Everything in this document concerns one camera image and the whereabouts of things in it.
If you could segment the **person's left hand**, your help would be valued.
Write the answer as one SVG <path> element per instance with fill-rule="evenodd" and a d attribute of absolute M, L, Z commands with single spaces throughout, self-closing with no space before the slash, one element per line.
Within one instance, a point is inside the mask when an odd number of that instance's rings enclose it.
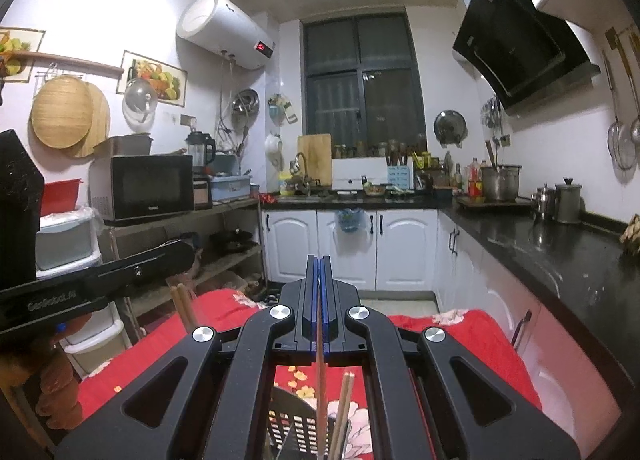
<path fill-rule="evenodd" d="M 21 355 L 1 356 L 2 394 L 29 436 L 44 448 L 46 441 L 29 424 L 13 393 L 14 388 L 21 388 L 32 376 L 38 376 L 40 388 L 35 413 L 47 420 L 50 430 L 70 431 L 82 421 L 82 408 L 78 402 L 79 382 L 62 350 L 52 350 L 44 355 L 38 352 L 28 354 L 24 350 Z"/>

